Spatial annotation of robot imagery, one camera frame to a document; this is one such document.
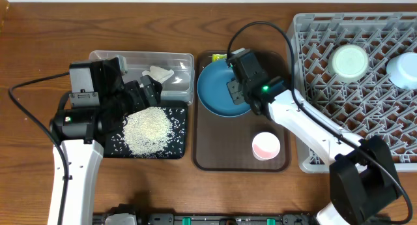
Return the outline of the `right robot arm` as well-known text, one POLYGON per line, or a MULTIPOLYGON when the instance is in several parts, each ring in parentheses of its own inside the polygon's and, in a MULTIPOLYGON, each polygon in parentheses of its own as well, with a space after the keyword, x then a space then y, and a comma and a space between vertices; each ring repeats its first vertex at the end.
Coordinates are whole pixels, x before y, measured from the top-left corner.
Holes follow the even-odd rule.
POLYGON ((330 203, 315 215, 317 224, 391 224, 377 213, 399 198, 405 199, 408 209, 401 223, 411 220, 410 198, 384 140, 365 140, 338 128, 303 100, 293 83, 281 76, 271 78, 251 50, 229 52, 226 62, 238 87, 233 98, 290 130, 328 166, 330 203))

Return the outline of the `green snack wrapper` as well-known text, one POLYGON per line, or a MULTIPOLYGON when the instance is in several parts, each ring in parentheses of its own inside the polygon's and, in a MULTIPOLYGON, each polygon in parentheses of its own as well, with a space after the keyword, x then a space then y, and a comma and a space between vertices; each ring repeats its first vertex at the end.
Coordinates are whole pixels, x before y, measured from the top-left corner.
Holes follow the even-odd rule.
POLYGON ((226 58, 227 58, 226 54, 219 54, 219 53, 212 54, 212 62, 223 60, 226 58))

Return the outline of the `mint green bowl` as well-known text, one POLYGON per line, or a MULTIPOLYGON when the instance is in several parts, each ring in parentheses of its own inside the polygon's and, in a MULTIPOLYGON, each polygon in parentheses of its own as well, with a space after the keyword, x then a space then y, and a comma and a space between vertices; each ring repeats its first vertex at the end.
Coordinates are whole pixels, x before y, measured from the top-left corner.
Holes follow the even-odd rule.
POLYGON ((357 82, 366 75, 369 55, 365 49, 352 44, 338 47, 330 54, 328 71, 343 83, 357 82))

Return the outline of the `dark blue plate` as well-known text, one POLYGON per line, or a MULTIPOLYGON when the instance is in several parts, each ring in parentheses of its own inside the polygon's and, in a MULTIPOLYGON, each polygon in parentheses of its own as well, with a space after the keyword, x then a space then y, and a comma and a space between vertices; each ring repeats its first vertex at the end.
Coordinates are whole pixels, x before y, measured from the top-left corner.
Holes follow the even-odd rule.
POLYGON ((243 102, 235 105, 229 93, 227 83, 235 78, 232 68, 225 59, 208 64, 197 80, 197 95, 204 107, 221 117, 238 117, 250 111, 250 106, 243 102))

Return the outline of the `white tissue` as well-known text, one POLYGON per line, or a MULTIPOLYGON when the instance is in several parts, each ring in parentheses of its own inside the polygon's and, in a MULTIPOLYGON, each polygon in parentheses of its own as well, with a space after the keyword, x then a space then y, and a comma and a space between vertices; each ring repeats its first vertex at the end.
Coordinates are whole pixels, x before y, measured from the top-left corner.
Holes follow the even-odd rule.
POLYGON ((164 85, 172 75, 174 75, 173 70, 167 70, 162 67, 151 66, 149 70, 142 72, 143 76, 150 76, 155 81, 159 82, 161 85, 164 85))

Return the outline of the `light blue bowl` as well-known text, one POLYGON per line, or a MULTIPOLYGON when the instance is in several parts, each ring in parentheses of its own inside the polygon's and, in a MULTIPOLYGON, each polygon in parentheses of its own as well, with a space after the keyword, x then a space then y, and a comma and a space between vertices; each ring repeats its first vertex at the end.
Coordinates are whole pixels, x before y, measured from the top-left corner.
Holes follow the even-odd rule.
POLYGON ((389 60, 386 72, 389 80, 401 89, 416 89, 416 60, 414 52, 407 52, 389 60))

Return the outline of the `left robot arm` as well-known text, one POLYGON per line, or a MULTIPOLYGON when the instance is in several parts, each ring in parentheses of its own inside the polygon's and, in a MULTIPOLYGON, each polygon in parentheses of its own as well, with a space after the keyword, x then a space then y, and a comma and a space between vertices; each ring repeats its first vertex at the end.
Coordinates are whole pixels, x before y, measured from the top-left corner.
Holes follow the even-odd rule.
POLYGON ((123 56, 74 62, 72 90, 50 121, 54 179, 48 224, 92 224, 96 180, 106 136, 130 114, 160 103, 162 84, 149 75, 124 82, 123 56))

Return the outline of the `pink and white cup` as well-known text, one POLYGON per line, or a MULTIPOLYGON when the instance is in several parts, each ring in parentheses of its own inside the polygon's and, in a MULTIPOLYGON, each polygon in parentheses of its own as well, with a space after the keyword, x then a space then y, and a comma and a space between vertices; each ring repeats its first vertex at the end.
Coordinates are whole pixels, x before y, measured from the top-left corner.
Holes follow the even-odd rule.
POLYGON ((281 151, 281 143, 276 135, 260 132, 252 140, 252 153, 257 160, 271 160, 281 151))

